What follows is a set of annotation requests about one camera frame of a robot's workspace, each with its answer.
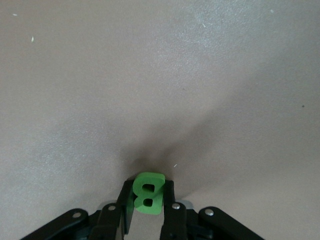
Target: screw head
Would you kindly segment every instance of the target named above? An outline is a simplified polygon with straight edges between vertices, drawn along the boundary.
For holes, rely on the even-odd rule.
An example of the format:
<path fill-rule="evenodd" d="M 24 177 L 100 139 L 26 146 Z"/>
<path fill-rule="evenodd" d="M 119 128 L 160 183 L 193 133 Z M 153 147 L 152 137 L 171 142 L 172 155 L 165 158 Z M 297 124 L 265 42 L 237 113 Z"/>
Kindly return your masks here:
<path fill-rule="evenodd" d="M 74 218 L 74 219 L 77 219 L 77 218 L 79 218 L 81 216 L 81 212 L 75 212 L 73 215 L 72 215 L 72 217 Z"/>
<path fill-rule="evenodd" d="M 111 205 L 111 206 L 108 207 L 108 210 L 109 210 L 109 211 L 113 211 L 113 210 L 115 210 L 115 209 L 116 209 L 116 206 L 113 206 L 113 205 Z"/>
<path fill-rule="evenodd" d="M 174 204 L 172 204 L 172 208 L 178 210 L 178 209 L 180 209 L 180 204 L 174 203 Z"/>
<path fill-rule="evenodd" d="M 214 211 L 212 211 L 211 209 L 207 208 L 206 210 L 204 210 L 204 213 L 208 216 L 213 216 L 215 213 Z"/>

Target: green foam block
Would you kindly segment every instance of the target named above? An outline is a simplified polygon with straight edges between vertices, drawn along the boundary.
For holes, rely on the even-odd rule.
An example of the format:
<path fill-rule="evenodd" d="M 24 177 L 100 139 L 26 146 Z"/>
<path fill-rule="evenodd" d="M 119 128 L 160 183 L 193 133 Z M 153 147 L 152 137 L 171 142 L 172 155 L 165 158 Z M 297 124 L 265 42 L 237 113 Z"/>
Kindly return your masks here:
<path fill-rule="evenodd" d="M 144 214 L 158 215 L 161 213 L 166 177 L 160 173 L 140 173 L 133 182 L 133 192 L 137 195 L 134 207 Z"/>

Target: metal screw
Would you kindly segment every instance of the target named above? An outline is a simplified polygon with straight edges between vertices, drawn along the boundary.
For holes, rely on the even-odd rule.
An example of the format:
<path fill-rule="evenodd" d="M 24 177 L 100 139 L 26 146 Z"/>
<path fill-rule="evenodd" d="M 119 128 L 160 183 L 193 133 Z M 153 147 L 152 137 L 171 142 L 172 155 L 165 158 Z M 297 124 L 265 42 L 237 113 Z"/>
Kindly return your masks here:
<path fill-rule="evenodd" d="M 204 210 L 204 213 L 207 214 L 208 216 L 213 216 L 215 213 L 214 211 L 212 211 L 211 209 L 207 208 L 206 210 Z"/>
<path fill-rule="evenodd" d="M 111 205 L 110 207 L 108 207 L 108 210 L 109 211 L 113 211 L 113 210 L 115 210 L 116 209 L 116 206 L 113 206 L 113 205 Z"/>
<path fill-rule="evenodd" d="M 73 217 L 74 219 L 77 219 L 77 218 L 79 218 L 80 216 L 81 216 L 81 212 L 76 212 L 75 214 L 72 215 L 72 217 Z"/>
<path fill-rule="evenodd" d="M 178 203 L 174 203 L 172 204 L 172 208 L 178 210 L 180 209 L 180 205 Z"/>

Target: white tabletop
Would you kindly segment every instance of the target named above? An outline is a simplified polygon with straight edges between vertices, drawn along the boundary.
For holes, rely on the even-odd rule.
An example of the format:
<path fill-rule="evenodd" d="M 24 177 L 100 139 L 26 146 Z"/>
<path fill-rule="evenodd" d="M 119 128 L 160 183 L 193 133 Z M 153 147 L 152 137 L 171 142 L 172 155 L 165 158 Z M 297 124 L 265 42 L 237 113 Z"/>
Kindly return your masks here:
<path fill-rule="evenodd" d="M 0 233 L 144 171 L 264 239 L 317 240 L 320 1 L 0 2 Z M 135 213 L 126 240 L 159 239 Z"/>

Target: gray surface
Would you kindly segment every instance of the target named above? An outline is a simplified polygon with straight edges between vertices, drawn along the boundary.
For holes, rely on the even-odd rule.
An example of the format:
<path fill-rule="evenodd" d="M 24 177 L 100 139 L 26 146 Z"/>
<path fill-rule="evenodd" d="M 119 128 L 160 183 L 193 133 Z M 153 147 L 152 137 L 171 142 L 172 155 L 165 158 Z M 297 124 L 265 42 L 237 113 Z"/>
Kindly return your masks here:
<path fill-rule="evenodd" d="M 318 0 L 1 1 L 1 239 L 150 170 L 265 239 L 319 239 L 319 65 Z"/>

